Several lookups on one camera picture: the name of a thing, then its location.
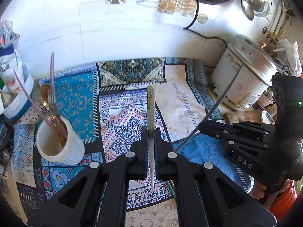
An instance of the chopstick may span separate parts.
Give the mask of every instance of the chopstick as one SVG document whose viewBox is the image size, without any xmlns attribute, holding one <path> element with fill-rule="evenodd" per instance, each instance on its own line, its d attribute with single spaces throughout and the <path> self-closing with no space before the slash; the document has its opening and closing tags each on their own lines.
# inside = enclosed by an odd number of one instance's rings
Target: chopstick
<svg viewBox="0 0 303 227">
<path fill-rule="evenodd" d="M 24 94 L 26 95 L 27 99 L 30 101 L 31 105 L 36 109 L 36 111 L 39 113 L 39 115 L 43 118 L 43 120 L 48 124 L 49 127 L 51 127 L 54 131 L 57 132 L 56 128 L 52 125 L 52 123 L 42 114 L 42 112 L 38 109 L 34 101 L 31 99 L 27 91 L 25 90 L 24 86 L 22 85 L 20 79 L 18 78 L 18 75 L 16 71 L 14 70 L 14 74 L 20 84 L 21 89 L 23 90 Z"/>
</svg>

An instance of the white wall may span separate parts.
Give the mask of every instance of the white wall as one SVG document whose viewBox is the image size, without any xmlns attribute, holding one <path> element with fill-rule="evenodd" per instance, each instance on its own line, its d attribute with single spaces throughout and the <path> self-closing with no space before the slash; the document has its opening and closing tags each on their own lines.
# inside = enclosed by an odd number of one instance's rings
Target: white wall
<svg viewBox="0 0 303 227">
<path fill-rule="evenodd" d="M 156 10 L 157 0 L 146 7 L 136 0 L 110 5 L 105 0 L 12 0 L 2 19 L 14 23 L 21 35 L 18 51 L 34 78 L 49 74 L 51 52 L 55 70 L 100 60 L 138 57 L 191 57 L 215 66 L 225 50 L 223 42 L 206 40 L 182 28 L 192 17 Z M 205 24 L 195 22 L 192 30 L 227 42 L 237 33 L 252 40 L 262 38 L 267 18 L 247 20 L 240 0 L 223 5 L 199 5 L 209 16 Z"/>
</svg>

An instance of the round metal rivet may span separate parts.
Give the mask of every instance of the round metal rivet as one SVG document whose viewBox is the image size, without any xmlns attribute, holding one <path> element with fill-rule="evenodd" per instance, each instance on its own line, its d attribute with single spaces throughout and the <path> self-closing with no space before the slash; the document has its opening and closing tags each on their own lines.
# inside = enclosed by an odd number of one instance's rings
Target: round metal rivet
<svg viewBox="0 0 303 227">
<path fill-rule="evenodd" d="M 169 152 L 169 153 L 167 154 L 167 156 L 168 156 L 169 158 L 171 158 L 171 159 L 174 159 L 175 157 L 177 157 L 177 154 L 176 154 L 175 152 Z"/>
<path fill-rule="evenodd" d="M 125 154 L 125 156 L 128 157 L 128 158 L 132 158 L 132 157 L 134 157 L 134 152 L 133 151 L 129 151 L 129 152 L 127 152 Z"/>
<path fill-rule="evenodd" d="M 93 161 L 89 164 L 89 167 L 92 169 L 95 169 L 99 166 L 99 163 L 97 161 Z"/>
<path fill-rule="evenodd" d="M 211 162 L 205 162 L 203 164 L 203 166 L 206 168 L 206 169 L 212 169 L 214 167 L 213 163 Z"/>
</svg>

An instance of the white slow cooker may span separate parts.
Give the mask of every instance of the white slow cooker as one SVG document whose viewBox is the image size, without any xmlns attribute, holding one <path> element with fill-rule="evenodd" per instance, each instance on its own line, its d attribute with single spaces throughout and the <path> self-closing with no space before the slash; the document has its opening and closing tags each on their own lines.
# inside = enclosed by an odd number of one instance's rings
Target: white slow cooker
<svg viewBox="0 0 303 227">
<path fill-rule="evenodd" d="M 242 64 L 244 66 L 223 99 L 227 106 L 237 111 L 251 107 L 272 85 L 272 75 L 277 72 L 271 57 L 258 44 L 237 34 L 211 75 L 214 92 L 218 96 L 221 96 Z"/>
</svg>

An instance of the black power cord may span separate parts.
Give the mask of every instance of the black power cord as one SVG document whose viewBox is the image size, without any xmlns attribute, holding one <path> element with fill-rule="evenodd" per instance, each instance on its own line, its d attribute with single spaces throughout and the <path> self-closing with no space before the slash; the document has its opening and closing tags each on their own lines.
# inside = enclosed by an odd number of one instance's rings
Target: black power cord
<svg viewBox="0 0 303 227">
<path fill-rule="evenodd" d="M 204 37 L 204 38 L 206 38 L 206 39 L 219 39 L 219 40 L 221 40 L 222 42 L 224 42 L 224 43 L 225 43 L 225 46 L 227 47 L 227 43 L 226 43 L 222 38 L 219 38 L 219 37 L 207 37 L 207 36 L 204 36 L 204 35 L 202 35 L 202 34 L 200 34 L 200 33 L 198 33 L 198 32 L 195 32 L 195 31 L 189 29 L 189 28 L 196 22 L 196 20 L 197 20 L 197 18 L 198 18 L 198 13 L 199 13 L 199 0 L 196 0 L 196 4 L 197 4 L 197 6 L 196 6 L 196 14 L 195 14 L 195 16 L 194 16 L 194 19 L 192 20 L 192 22 L 191 22 L 187 27 L 184 27 L 183 29 L 184 29 L 184 30 L 191 31 L 191 32 L 193 32 L 193 33 L 196 33 L 197 35 L 199 35 L 199 36 L 201 36 L 201 37 Z M 207 65 L 204 65 L 204 66 L 206 66 L 206 67 L 208 67 L 208 68 L 211 68 L 211 69 L 214 69 L 214 67 L 212 67 L 212 66 L 207 66 Z"/>
</svg>

